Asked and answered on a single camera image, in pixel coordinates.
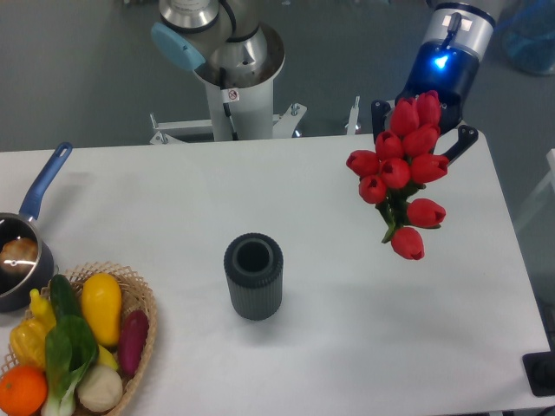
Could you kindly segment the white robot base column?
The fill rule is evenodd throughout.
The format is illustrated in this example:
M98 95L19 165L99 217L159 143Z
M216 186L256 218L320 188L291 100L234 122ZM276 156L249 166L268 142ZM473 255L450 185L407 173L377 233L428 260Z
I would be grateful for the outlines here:
M239 112L270 108L284 65L279 34L262 23L256 1L161 1L151 29L156 48L203 82L210 117L227 102Z

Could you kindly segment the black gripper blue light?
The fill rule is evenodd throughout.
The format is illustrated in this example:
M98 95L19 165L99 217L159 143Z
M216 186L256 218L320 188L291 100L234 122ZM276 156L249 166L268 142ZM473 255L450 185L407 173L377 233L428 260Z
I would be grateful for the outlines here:
M395 100L374 100L371 103L371 124L374 143L389 128L395 103L401 98L417 97L434 90L439 96L441 109L440 129L447 133L462 121L463 107L478 72L478 58L462 49L442 49L437 42L421 45L404 89ZM469 125L456 129L456 141L442 154L451 166L479 138L479 131Z

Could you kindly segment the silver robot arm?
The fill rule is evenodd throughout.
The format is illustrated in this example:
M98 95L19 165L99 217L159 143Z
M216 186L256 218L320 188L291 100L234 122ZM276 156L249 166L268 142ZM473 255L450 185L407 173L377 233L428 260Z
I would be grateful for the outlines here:
M372 102L373 134L385 131L401 98L434 90L441 104L441 133L457 131L457 140L444 155L454 162L468 150L480 133L464 123L463 107L504 4L430 1L434 13L403 90L392 101Z

